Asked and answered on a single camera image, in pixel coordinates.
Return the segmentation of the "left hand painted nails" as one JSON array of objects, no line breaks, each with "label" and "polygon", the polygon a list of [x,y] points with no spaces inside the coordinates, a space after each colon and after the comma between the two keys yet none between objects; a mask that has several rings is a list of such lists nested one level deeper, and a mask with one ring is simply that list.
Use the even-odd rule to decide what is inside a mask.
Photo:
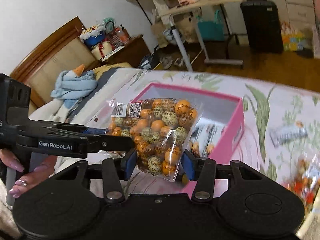
[{"label": "left hand painted nails", "polygon": [[[1,161],[7,167],[13,168],[18,172],[24,171],[23,165],[10,150],[1,149]],[[45,181],[54,173],[56,161],[57,156],[48,155],[32,172],[21,176],[19,180],[15,181],[14,186],[9,190],[9,194],[14,198],[19,198],[28,190]]]}]

